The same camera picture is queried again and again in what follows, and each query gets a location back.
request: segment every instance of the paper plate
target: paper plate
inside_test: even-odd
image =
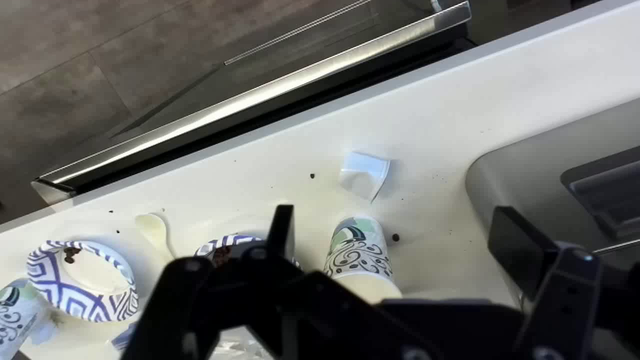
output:
[[[65,249],[80,249],[75,263]],[[138,285],[130,263],[98,241],[48,239],[29,259],[34,287],[60,312],[89,321],[124,321],[138,314]]]

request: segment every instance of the small white cup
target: small white cup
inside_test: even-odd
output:
[[[385,297],[402,297],[393,280],[383,228],[373,217],[341,222],[325,267],[329,275],[369,303],[378,303]]]
[[[341,167],[341,186],[373,202],[378,196],[390,165],[390,159],[350,151]]]

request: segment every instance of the white countertop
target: white countertop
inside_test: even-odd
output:
[[[0,284],[25,275],[43,239],[98,238],[122,249],[150,289],[162,261],[135,231],[135,215],[165,214],[173,246],[191,255],[236,230],[229,223],[269,219],[287,202],[297,205],[297,253],[307,267],[323,267],[343,215],[366,212],[402,238],[390,257],[406,296],[512,303],[464,173],[495,147],[638,98],[638,37],[640,3],[601,1],[4,223]],[[349,149],[393,159],[373,203],[339,187]],[[53,342],[26,352],[111,357],[109,339],[124,325],[67,321]]]

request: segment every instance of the paper cup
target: paper cup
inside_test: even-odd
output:
[[[57,325],[50,308],[29,280],[16,280],[0,289],[0,357],[14,357],[30,336],[46,342]]]
[[[341,222],[326,257],[326,273],[370,303],[402,296],[393,280],[383,228],[373,217]]]
[[[350,151],[341,167],[341,186],[361,197],[375,199],[388,176],[390,159]]]

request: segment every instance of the metal edge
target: metal edge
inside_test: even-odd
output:
[[[353,1],[349,5],[343,5],[343,7],[339,7],[339,9],[335,9],[335,12],[326,13],[326,15],[316,17],[315,22],[309,22],[309,23],[305,23],[301,27],[295,27],[295,30],[283,34],[283,35],[276,35],[275,40],[269,40],[269,42],[265,42],[265,44],[252,48],[252,50],[247,50],[247,52],[226,60],[225,65],[233,65],[236,61],[242,61],[242,60],[250,57],[250,56],[257,56],[257,54],[261,54],[261,52],[265,52],[269,48],[275,48],[276,44],[283,44],[283,42],[287,42],[287,40],[291,40],[291,37],[295,37],[299,34],[305,34],[305,31],[309,31],[312,27],[318,27],[318,26],[323,26],[323,23],[335,19],[335,17],[341,17],[341,15],[353,12],[353,9],[358,9],[358,7],[366,5],[366,3],[373,3],[373,0],[358,0],[358,1]]]
[[[242,91],[231,100],[225,100],[221,104],[205,107],[205,109],[191,114],[183,119],[171,121],[162,128],[141,134],[132,140],[120,142],[112,147],[106,147],[102,151],[96,151],[92,155],[86,155],[86,158],[77,159],[72,164],[67,164],[62,167],[57,167],[53,172],[46,172],[36,181],[60,186],[60,183],[69,181],[70,178],[89,173],[96,167],[109,165],[112,162],[119,162],[122,158],[128,158],[128,155],[138,154],[143,149],[148,149],[148,147],[162,143],[167,140],[173,140],[173,138],[179,138],[179,136],[189,134],[192,130],[199,130],[202,125],[214,124],[231,114],[242,111],[250,106],[262,104],[271,98],[283,96],[291,90],[297,90],[297,87],[303,87],[303,86],[312,84],[316,80],[323,80],[326,76],[332,76],[341,70],[346,70],[350,65],[356,65],[361,61],[366,61],[370,57],[386,54],[394,48],[400,48],[400,46],[411,44],[415,40],[442,31],[447,27],[464,23],[470,19],[470,15],[473,13],[470,13],[468,1],[456,3],[452,7],[447,7],[444,12],[433,13],[428,17],[413,22],[404,27],[388,31],[380,37],[364,42],[356,48],[350,48],[346,52],[341,52],[337,56],[320,60],[312,65],[307,65],[307,67],[297,70],[293,74],[287,74],[283,78],[276,78],[265,86]]]
[[[48,183],[46,180],[33,180],[33,187],[46,203],[65,202],[75,196],[75,191],[62,190],[59,186]]]

